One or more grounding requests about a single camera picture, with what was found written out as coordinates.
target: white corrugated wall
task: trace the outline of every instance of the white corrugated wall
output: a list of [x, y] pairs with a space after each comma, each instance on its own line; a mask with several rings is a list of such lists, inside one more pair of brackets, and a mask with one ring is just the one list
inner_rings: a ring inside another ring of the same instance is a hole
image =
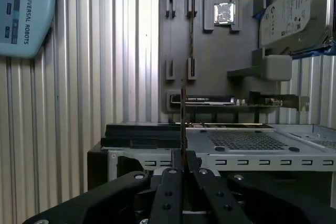
[[[33, 60], [0, 58], [0, 224], [22, 223], [86, 190], [86, 152], [106, 123], [160, 120], [158, 0], [57, 0]], [[269, 123], [336, 127], [334, 57], [296, 61], [283, 93], [309, 113]]]

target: ventilation grille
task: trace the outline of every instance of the ventilation grille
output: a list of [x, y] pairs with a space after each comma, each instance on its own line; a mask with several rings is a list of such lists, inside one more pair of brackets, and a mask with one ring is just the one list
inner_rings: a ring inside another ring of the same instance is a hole
[[261, 131], [208, 131], [207, 136], [215, 146], [230, 150], [284, 150], [288, 147]]
[[313, 143], [316, 143], [316, 144], [319, 144], [319, 145], [322, 145], [324, 147], [327, 147], [329, 149], [332, 149], [334, 151], [336, 151], [336, 142], [334, 141], [313, 141]]

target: screw head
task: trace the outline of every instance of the screw head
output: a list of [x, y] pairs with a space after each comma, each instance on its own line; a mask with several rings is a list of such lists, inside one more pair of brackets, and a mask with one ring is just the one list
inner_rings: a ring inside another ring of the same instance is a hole
[[199, 173], [202, 173], [202, 174], [207, 174], [207, 173], [208, 173], [208, 171], [205, 170], [205, 169], [200, 169], [198, 172], [199, 172]]
[[244, 177], [240, 174], [235, 175], [234, 178], [237, 179], [237, 180], [243, 180], [244, 179]]
[[142, 221], [140, 221], [140, 224], [147, 224], [148, 223], [148, 219], [143, 219]]
[[138, 175], [135, 175], [135, 176], [134, 176], [135, 179], [142, 179], [142, 178], [144, 178], [144, 177], [145, 177], [145, 176], [142, 175], [142, 174], [138, 174]]
[[49, 224], [48, 220], [38, 220], [34, 224]]

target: sticker label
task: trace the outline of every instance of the sticker label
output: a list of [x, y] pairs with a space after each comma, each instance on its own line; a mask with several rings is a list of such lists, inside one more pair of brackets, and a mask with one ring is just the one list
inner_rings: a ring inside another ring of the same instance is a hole
[[311, 0], [276, 0], [260, 22], [261, 45], [302, 31], [310, 19]]

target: hard drive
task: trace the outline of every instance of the hard drive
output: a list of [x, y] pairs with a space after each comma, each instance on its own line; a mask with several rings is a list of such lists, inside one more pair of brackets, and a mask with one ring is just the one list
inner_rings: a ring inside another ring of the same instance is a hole
[[259, 43], [270, 54], [327, 52], [334, 44], [334, 0], [267, 0]]

